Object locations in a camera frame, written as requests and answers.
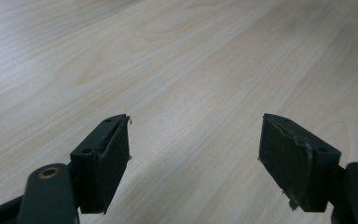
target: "wooden table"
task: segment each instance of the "wooden table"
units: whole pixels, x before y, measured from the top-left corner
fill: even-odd
[[[259,136],[278,114],[358,161],[358,0],[0,0],[0,203],[120,113],[133,159],[82,223],[328,223]]]

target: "wood grain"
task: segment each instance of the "wood grain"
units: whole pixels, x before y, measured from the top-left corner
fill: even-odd
[[[328,223],[256,159],[261,118],[358,161],[358,0],[0,0],[0,203],[119,113],[132,160],[82,223]]]

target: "screw hole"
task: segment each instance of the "screw hole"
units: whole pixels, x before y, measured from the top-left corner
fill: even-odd
[[[39,178],[41,179],[52,178],[53,176],[57,175],[59,171],[60,169],[58,169],[57,167],[46,168],[39,173]]]
[[[321,151],[321,152],[326,152],[326,151],[327,151],[327,148],[325,148],[325,147],[319,147],[318,150]]]
[[[84,154],[90,154],[92,152],[92,149],[91,148],[85,148],[83,149],[82,151]]]

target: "table surface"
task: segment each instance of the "table surface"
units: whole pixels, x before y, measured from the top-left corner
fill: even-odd
[[[121,113],[132,160],[82,223],[328,223],[257,160],[262,116],[358,161],[358,0],[0,0],[0,203]]]

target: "light wood grain surface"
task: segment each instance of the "light wood grain surface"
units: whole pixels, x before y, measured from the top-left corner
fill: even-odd
[[[82,223],[329,223],[259,135],[278,114],[358,161],[358,0],[0,0],[0,203],[120,113],[133,159]]]

